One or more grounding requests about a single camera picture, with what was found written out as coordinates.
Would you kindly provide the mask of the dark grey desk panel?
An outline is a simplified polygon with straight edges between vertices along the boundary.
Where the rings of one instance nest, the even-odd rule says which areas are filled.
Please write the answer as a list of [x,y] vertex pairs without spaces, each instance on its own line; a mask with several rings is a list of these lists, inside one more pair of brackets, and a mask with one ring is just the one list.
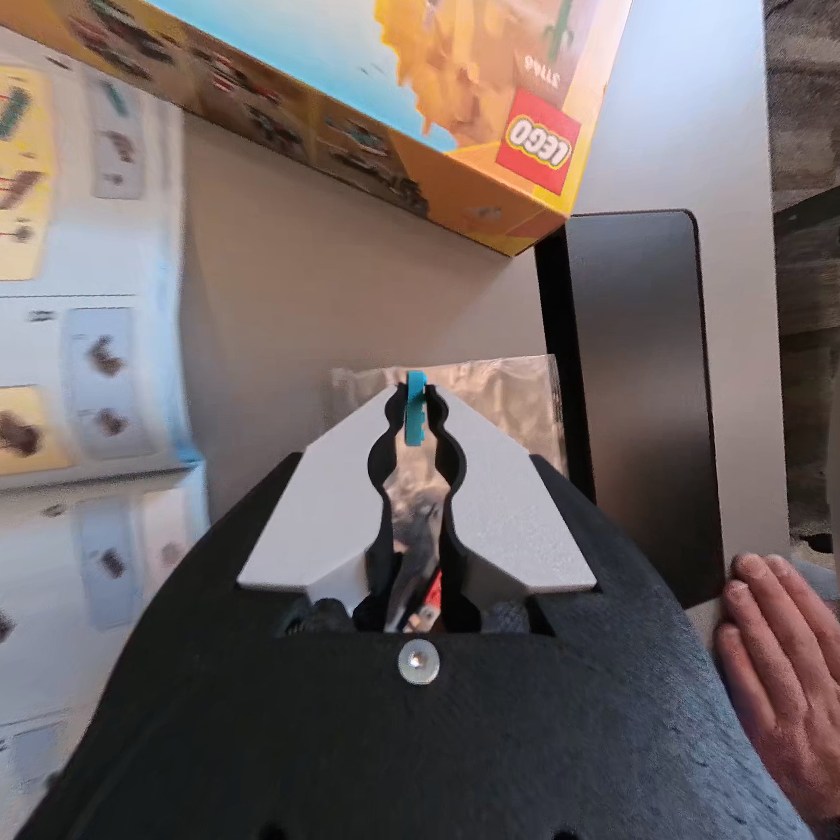
[[569,477],[684,608],[725,580],[697,221],[572,217],[535,248]]

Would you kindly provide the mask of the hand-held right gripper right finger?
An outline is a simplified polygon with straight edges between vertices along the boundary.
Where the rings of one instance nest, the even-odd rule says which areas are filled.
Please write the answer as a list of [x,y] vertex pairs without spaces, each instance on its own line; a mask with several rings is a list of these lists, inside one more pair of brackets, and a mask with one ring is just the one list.
[[445,630],[478,632],[498,605],[596,591],[595,574],[537,469],[540,459],[454,393],[425,389],[448,492],[439,540]]

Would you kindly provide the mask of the grey desk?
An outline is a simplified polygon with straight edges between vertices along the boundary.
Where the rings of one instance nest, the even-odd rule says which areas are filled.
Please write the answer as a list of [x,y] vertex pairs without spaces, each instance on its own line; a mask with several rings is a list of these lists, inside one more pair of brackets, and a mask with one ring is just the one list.
[[[633,2],[575,204],[698,224],[722,551],[787,554],[761,1]],[[546,351],[507,258],[185,116],[182,349],[220,519],[328,422],[332,368]]]

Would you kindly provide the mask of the clear plastic bag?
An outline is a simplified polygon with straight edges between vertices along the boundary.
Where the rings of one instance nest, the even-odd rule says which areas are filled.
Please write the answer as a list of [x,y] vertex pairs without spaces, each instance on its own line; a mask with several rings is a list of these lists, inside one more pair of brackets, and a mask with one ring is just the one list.
[[[385,388],[404,382],[407,368],[368,371],[332,369],[329,417],[336,425]],[[533,455],[569,474],[564,439],[560,378],[552,355],[472,360],[426,368],[427,381],[457,395]],[[421,580],[439,566],[438,542],[448,483],[435,467],[436,439],[422,446],[396,442],[396,468],[385,483],[392,504],[394,549],[402,566],[387,607],[385,630],[393,632],[396,615]]]

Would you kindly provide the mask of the instruction booklet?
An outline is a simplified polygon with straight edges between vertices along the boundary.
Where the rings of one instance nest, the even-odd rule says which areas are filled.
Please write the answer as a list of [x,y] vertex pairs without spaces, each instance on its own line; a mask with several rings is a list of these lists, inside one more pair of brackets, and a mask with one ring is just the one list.
[[2,27],[1,823],[208,528],[180,334],[184,118]]

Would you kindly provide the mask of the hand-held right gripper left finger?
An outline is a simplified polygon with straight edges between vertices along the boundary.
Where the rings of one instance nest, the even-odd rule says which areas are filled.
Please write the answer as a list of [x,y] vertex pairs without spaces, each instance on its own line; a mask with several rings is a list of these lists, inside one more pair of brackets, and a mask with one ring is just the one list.
[[340,602],[382,632],[402,557],[385,483],[396,469],[407,387],[385,388],[303,452],[238,574],[248,590]]

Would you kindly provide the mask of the red grey toy plane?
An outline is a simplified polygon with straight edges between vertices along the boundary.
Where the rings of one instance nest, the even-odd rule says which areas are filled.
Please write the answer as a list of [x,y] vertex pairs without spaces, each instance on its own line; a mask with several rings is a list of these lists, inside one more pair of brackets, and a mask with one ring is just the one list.
[[440,567],[417,583],[405,605],[396,615],[394,633],[430,634],[442,615],[442,574]]

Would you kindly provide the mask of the teal toy brick plate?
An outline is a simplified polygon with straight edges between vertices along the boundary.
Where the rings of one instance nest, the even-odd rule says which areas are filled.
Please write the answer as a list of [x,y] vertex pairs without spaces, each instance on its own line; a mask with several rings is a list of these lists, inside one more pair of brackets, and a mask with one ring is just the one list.
[[426,385],[427,377],[423,371],[406,373],[404,438],[407,447],[420,447],[425,440]]

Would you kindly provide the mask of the yellow toy set box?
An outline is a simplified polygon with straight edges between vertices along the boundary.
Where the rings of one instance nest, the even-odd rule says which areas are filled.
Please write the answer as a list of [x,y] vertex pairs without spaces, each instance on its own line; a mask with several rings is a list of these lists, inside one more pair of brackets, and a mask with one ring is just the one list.
[[135,86],[518,256],[572,216],[629,1],[2,2],[92,79],[96,196],[138,198]]

